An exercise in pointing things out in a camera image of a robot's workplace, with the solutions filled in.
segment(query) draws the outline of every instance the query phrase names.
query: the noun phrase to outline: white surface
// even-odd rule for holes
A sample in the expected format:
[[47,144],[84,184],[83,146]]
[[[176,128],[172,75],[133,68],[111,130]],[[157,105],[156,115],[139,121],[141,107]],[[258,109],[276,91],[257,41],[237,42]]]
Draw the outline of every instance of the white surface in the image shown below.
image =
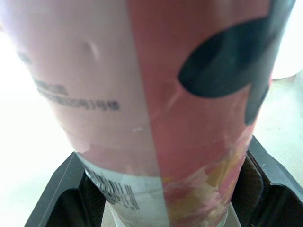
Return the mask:
[[25,66],[0,33],[0,226],[22,227],[72,152]]
[[293,76],[303,68],[303,0],[296,0],[287,23],[279,54],[273,70],[273,78]]

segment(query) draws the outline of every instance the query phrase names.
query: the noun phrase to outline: barcode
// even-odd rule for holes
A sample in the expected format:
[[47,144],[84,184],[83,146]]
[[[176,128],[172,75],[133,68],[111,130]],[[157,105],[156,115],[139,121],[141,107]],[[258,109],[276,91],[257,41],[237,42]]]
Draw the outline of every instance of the barcode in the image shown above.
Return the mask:
[[133,194],[131,186],[106,179],[103,176],[96,174],[89,168],[85,168],[87,176],[99,188],[108,202],[111,204],[120,204],[125,208],[139,210],[138,203]]

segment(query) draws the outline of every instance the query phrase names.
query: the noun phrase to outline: drink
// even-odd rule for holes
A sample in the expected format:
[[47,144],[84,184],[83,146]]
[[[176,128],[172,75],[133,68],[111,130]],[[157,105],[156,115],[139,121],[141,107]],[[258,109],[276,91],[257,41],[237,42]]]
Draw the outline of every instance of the drink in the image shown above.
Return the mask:
[[225,217],[285,0],[2,0],[39,93],[127,227]]

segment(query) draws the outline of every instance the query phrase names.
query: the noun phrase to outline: white sticker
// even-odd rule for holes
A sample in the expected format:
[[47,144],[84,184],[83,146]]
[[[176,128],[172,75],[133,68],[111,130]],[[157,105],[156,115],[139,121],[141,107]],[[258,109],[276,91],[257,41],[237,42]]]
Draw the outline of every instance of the white sticker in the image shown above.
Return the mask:
[[169,227],[160,177],[117,173],[78,157],[85,165],[88,177],[126,226],[151,226],[152,223],[155,227]]

